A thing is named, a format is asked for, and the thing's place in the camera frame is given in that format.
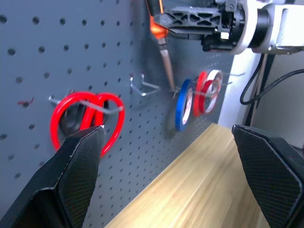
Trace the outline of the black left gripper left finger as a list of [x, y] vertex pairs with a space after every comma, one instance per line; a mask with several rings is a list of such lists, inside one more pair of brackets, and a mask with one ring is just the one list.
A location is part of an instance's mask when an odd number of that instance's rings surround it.
[[80, 228], [95, 189], [105, 136], [98, 125], [68, 136], [0, 221], [2, 228]]

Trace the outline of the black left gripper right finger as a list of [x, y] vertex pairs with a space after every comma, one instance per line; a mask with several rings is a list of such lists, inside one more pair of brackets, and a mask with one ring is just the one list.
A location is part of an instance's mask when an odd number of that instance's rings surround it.
[[235, 124], [237, 150], [249, 187], [272, 228], [304, 226], [304, 159], [282, 137]]

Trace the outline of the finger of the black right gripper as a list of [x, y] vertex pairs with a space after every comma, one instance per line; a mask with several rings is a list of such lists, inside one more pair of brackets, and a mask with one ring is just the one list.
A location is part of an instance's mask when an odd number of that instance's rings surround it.
[[221, 13], [217, 8], [174, 7], [164, 12], [166, 28], [222, 29]]
[[179, 39], [202, 40], [206, 34], [205, 28], [170, 28], [169, 36]]

